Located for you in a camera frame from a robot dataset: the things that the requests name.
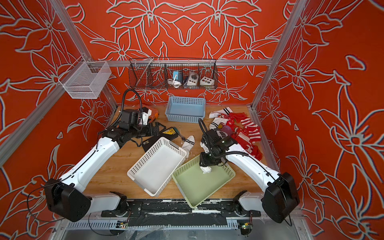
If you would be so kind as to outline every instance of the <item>black wire basket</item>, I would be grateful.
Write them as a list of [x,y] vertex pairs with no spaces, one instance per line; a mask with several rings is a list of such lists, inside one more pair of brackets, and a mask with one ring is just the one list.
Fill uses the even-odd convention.
[[[215,89],[218,84],[217,66],[214,59],[166,58],[159,60],[148,58],[130,59],[129,85],[134,89]],[[181,85],[173,84],[174,72],[178,72]],[[187,82],[194,78],[196,86]]]

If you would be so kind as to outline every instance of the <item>light green plastic basket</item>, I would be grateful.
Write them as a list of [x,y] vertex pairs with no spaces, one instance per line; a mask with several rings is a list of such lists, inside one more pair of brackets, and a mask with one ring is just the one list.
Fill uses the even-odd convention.
[[199,162],[200,155],[181,165],[172,173],[173,180],[191,208],[197,207],[236,175],[228,164],[211,166],[212,171],[203,174]]

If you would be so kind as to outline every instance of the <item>label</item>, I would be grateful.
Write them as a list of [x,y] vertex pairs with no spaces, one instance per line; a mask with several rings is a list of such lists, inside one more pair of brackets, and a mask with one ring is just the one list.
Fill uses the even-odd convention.
[[175,134],[176,132],[175,132],[175,130],[174,130],[173,128],[170,128],[170,129],[168,129],[168,130],[165,130],[163,133],[165,133],[165,134],[169,134],[169,135],[173,135],[173,134]]

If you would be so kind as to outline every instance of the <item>blue plastic basket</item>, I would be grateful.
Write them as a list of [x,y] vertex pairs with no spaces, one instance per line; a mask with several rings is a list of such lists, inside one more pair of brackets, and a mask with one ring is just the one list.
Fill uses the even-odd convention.
[[205,116],[205,98],[171,96],[168,100],[166,116],[172,122],[199,123]]

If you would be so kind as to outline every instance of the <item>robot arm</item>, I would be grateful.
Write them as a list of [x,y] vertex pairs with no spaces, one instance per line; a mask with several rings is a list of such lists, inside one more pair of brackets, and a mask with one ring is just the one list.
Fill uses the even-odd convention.
[[126,109],[122,111],[121,120],[103,133],[97,144],[67,173],[58,180],[49,179],[44,186],[48,209],[66,219],[76,222],[86,214],[102,210],[114,210],[116,215],[127,211],[126,196],[117,192],[103,195],[85,196],[82,192],[103,166],[127,141],[133,137],[157,136],[165,126],[158,122],[137,124],[140,112]]
[[207,131],[204,122],[199,123],[203,131],[202,143],[208,148],[208,152],[200,154],[200,166],[207,167],[230,161],[240,167],[259,185],[264,196],[260,198],[259,194],[244,191],[234,199],[240,204],[239,208],[264,211],[272,220],[281,223],[300,203],[293,177],[267,167],[249,155],[230,136],[221,138],[215,130]]

